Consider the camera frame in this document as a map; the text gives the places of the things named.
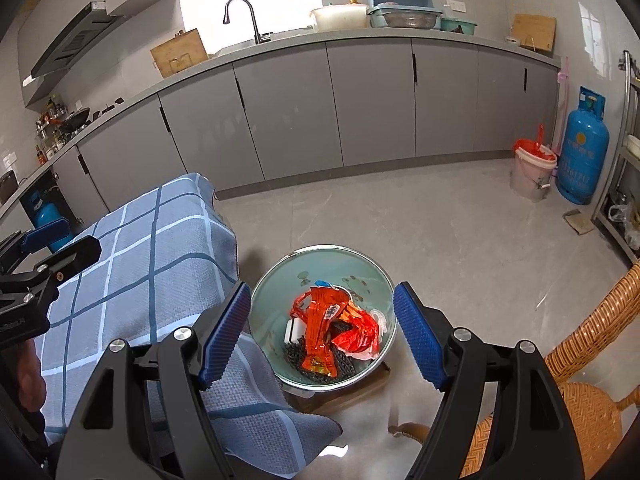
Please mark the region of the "person's left hand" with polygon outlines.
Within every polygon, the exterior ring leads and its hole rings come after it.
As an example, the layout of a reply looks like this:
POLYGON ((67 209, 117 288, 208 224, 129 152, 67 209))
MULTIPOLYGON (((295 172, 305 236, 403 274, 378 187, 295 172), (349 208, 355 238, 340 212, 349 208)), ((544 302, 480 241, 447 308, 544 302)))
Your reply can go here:
POLYGON ((31 413, 38 412, 46 402, 47 385, 41 375, 41 362, 35 341, 26 340, 16 347, 16 379, 21 404, 31 413))

